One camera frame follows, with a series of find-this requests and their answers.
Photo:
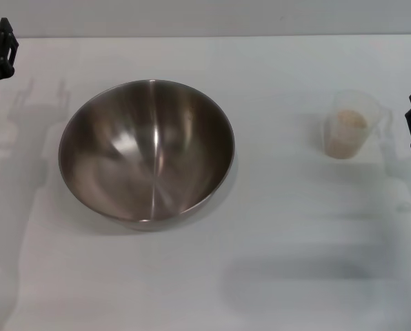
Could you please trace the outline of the white rice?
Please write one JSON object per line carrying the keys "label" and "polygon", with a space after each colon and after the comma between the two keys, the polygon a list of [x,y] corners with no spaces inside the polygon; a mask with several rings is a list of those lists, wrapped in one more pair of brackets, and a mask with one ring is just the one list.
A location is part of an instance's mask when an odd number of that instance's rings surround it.
{"label": "white rice", "polygon": [[367,121],[356,110],[344,109],[333,112],[325,124],[325,153],[335,159],[350,159],[359,152],[367,132]]}

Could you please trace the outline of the clear plastic measuring cup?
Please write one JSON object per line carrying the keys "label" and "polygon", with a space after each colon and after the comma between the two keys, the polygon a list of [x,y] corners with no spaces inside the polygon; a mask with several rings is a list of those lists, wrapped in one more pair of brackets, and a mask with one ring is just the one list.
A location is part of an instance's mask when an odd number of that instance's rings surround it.
{"label": "clear plastic measuring cup", "polygon": [[371,95],[367,93],[364,93],[358,90],[343,90],[343,91],[338,92],[334,96],[332,106],[330,110],[328,111],[324,119],[324,122],[323,122],[322,138],[323,138],[324,153],[325,153],[324,132],[325,132],[326,120],[328,116],[332,114],[333,112],[344,110],[344,109],[356,110],[357,112],[362,114],[365,120],[367,121],[368,132],[367,132],[367,137],[362,147],[365,145],[366,141],[370,138],[371,134],[373,133],[374,129],[378,126],[379,122],[386,115],[386,111],[382,108],[381,104],[374,97],[372,97]]}

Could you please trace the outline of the stainless steel mixing bowl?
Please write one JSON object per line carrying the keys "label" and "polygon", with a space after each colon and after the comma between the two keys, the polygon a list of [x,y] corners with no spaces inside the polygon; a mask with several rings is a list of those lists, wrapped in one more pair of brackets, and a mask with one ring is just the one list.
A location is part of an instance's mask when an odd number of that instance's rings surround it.
{"label": "stainless steel mixing bowl", "polygon": [[201,209],[225,182],[236,150],[221,107],[182,83],[148,79],[83,104],[59,143],[63,181],[84,206],[141,231]]}

